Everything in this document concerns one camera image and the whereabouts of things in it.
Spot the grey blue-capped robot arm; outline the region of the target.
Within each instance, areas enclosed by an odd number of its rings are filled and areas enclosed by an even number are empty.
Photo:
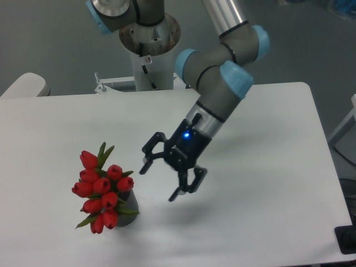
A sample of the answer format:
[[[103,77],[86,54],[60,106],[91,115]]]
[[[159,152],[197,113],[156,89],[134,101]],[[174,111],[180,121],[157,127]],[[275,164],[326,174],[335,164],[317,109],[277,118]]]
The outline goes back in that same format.
[[[244,66],[266,55],[267,32],[253,26],[237,1],[204,1],[219,44],[206,53],[186,49],[177,57],[181,29],[165,12],[164,1],[87,1],[104,34],[119,33],[130,52],[137,91],[170,90],[179,77],[200,96],[172,136],[157,132],[143,147],[145,174],[159,158],[178,174],[179,185],[170,200],[195,192],[206,175],[197,160],[254,83]]]

